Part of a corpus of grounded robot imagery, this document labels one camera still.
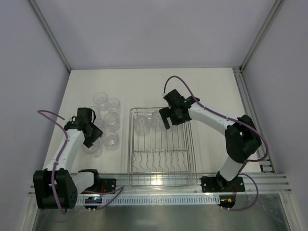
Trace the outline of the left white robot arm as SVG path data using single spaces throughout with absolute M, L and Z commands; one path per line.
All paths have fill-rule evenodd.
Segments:
M 79 194 L 100 186 L 100 176 L 95 169 L 84 169 L 71 176 L 71 168 L 79 150 L 82 147 L 91 148 L 103 135 L 103 131 L 94 125 L 95 119 L 95 112 L 91 108 L 78 108 L 77 115 L 65 126 L 56 123 L 64 137 L 52 160 L 33 175 L 39 209 L 59 209 L 65 214 L 75 207 Z

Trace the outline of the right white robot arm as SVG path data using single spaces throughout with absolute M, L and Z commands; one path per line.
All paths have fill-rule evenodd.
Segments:
M 261 146 L 261 138 L 256 133 L 252 119 L 247 115 L 232 118 L 218 113 L 202 105 L 198 98 L 184 98 L 177 90 L 172 90 L 163 98 L 168 106 L 160 109 L 159 114 L 166 129 L 196 120 L 225 137 L 228 157 L 215 177 L 201 178 L 203 192 L 243 192 L 243 179 L 239 177 L 239 172 L 248 158 Z

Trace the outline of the clear plastic cup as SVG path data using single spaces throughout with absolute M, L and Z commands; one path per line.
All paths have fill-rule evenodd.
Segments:
M 100 118 L 96 118 L 94 121 L 94 125 L 99 128 L 101 131 L 104 131 L 105 124 L 104 121 Z
M 114 131 L 107 131 L 103 134 L 103 144 L 108 150 L 115 151 L 119 148 L 119 135 Z
M 98 107 L 104 107 L 108 100 L 108 95 L 105 92 L 98 92 L 94 94 L 92 99 Z
M 134 130 L 138 135 L 145 135 L 150 130 L 150 124 L 148 118 L 143 115 L 139 115 L 135 118 Z
M 118 131 L 120 129 L 120 117 L 115 112 L 107 113 L 104 116 L 103 121 L 107 129 L 110 131 Z
M 83 145 L 82 149 L 85 154 L 93 158 L 100 157 L 103 152 L 100 140 L 96 140 L 90 148 Z
M 109 112 L 120 114 L 121 103 L 117 98 L 109 98 L 105 104 L 105 107 Z
M 161 130 L 164 127 L 163 120 L 158 110 L 152 113 L 150 124 L 153 130 Z
M 100 112 L 100 109 L 98 107 L 90 106 L 89 108 L 94 111 L 96 118 L 101 118 L 101 112 Z

